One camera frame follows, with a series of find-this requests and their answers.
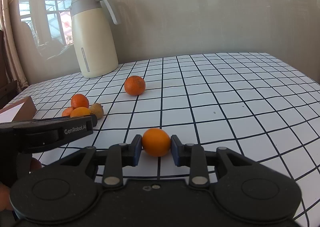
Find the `brown white cardboard box tray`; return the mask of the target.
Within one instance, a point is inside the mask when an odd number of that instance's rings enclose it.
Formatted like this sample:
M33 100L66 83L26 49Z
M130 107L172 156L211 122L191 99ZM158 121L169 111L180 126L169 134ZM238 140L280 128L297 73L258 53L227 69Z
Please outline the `brown white cardboard box tray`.
M31 96L28 96L1 109L0 123L31 120L35 113L35 104Z

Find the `small tangerine left of pile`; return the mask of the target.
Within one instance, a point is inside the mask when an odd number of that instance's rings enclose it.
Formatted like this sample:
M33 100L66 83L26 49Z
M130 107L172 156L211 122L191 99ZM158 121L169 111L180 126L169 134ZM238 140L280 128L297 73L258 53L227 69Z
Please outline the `small tangerine left of pile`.
M71 113L72 113L73 110L74 110L73 107L68 107L68 108L66 108L66 109L63 110L61 116L62 116L62 117L69 117L69 116L71 115Z

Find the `small orange top of pile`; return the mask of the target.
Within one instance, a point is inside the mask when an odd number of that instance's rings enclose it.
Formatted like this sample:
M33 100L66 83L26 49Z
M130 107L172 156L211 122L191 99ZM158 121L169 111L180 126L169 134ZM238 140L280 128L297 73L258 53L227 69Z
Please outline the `small orange top of pile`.
M83 94L77 93L71 98L71 107L73 109L79 107L89 108L89 100Z

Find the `white black grid tablecloth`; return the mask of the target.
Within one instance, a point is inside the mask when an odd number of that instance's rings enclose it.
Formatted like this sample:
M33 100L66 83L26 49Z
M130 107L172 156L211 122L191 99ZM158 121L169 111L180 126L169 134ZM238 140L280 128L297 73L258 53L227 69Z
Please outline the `white black grid tablecloth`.
M139 96L125 92L130 76L144 79ZM301 226L319 226L319 84L296 68L258 52L185 55L120 64L93 79L79 73L30 85L35 118L53 118L74 94L103 106L90 136L38 153L47 165L85 146L104 150L150 128L206 150L232 149L294 179L303 199Z

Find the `cream thermos jug grey lid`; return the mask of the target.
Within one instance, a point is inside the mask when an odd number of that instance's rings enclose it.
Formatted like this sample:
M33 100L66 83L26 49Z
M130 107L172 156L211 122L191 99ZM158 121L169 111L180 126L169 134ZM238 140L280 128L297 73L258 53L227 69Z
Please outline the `cream thermos jug grey lid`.
M114 25L121 20L112 0L73 0L72 36L80 71L86 78L103 76L118 67L113 35L103 5Z

